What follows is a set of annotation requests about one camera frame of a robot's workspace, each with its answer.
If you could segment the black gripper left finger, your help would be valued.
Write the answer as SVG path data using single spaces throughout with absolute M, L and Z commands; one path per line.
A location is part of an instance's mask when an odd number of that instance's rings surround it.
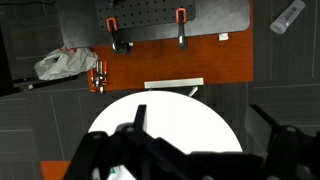
M 144 130 L 146 105 L 139 105 L 132 123 L 83 136 L 63 180 L 107 180 L 123 165 L 136 180 L 187 180 L 185 156 L 163 139 Z

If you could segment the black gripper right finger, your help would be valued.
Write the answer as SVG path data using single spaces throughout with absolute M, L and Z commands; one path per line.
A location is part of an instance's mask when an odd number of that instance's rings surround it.
M 320 137 L 280 125 L 258 105 L 246 108 L 245 128 L 266 152 L 263 180 L 320 180 Z

